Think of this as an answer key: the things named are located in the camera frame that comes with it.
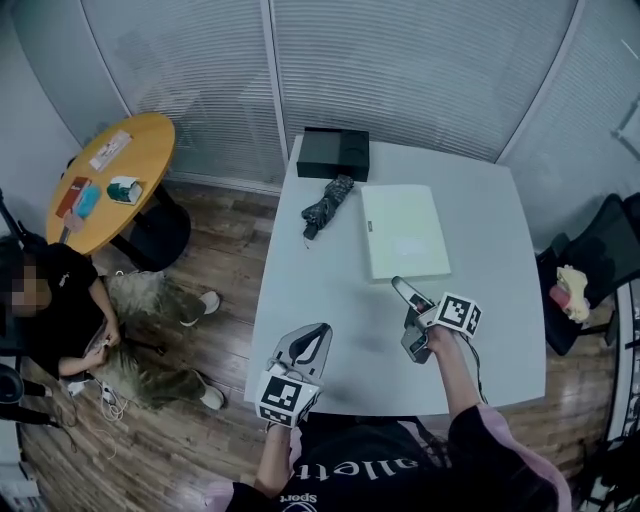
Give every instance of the white table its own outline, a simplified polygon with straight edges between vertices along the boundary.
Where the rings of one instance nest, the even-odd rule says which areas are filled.
[[[400,345],[407,307],[388,283],[369,277],[357,183],[334,219],[305,246],[300,212],[329,180],[298,178],[298,136],[285,177],[258,303],[245,400],[254,401],[280,338],[315,322],[333,328],[314,411],[371,416],[447,412],[435,357],[411,362]],[[491,405],[544,395],[545,337],[540,286],[522,205],[509,169],[459,156],[372,142],[368,184],[431,187],[451,264],[442,278],[409,280],[440,300],[472,298],[484,315],[473,340]],[[467,363],[475,375],[468,348]]]

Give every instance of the window blinds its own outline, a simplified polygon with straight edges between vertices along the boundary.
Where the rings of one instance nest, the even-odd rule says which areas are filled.
[[[576,0],[272,0],[287,140],[305,126],[495,161]]]
[[[284,162],[258,0],[82,0],[132,113],[176,126],[172,168],[279,184]]]

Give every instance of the black box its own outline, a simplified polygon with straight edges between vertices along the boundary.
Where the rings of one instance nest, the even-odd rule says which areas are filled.
[[[354,181],[367,181],[369,132],[305,128],[298,156],[298,176],[334,179],[338,174],[351,176]]]

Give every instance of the camouflage pants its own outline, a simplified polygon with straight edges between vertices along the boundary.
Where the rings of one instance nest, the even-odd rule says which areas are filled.
[[[171,283],[162,272],[108,277],[104,284],[120,322],[160,315],[188,323],[204,314],[204,303]],[[205,391],[194,370],[145,366],[124,343],[109,349],[105,364],[92,369],[91,374],[123,398],[150,409],[159,409],[173,400],[197,400]]]

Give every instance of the black hair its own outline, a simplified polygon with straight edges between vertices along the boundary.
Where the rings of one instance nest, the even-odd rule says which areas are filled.
[[[13,280],[22,278],[25,263],[31,259],[13,235],[0,238],[0,300],[5,302],[11,293]]]

